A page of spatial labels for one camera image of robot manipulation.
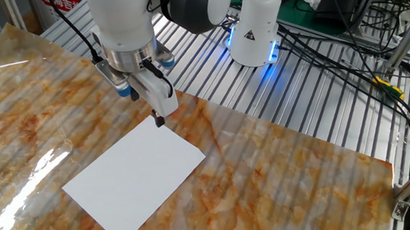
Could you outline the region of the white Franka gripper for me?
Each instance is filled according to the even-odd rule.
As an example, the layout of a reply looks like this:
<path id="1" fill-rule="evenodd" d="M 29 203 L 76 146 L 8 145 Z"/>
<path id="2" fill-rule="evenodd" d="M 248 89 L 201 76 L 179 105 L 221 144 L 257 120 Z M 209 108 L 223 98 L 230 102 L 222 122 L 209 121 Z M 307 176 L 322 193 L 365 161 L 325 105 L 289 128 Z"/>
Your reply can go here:
<path id="1" fill-rule="evenodd" d="M 101 46 L 104 60 L 95 63 L 99 74 L 123 97 L 132 101 L 143 98 L 152 107 L 152 118 L 160 128 L 164 117 L 173 113 L 178 105 L 172 83 L 154 63 L 163 59 L 173 64 L 168 50 L 159 52 L 153 29 L 148 26 L 135 37 L 110 36 L 98 26 L 92 29 L 92 37 Z"/>

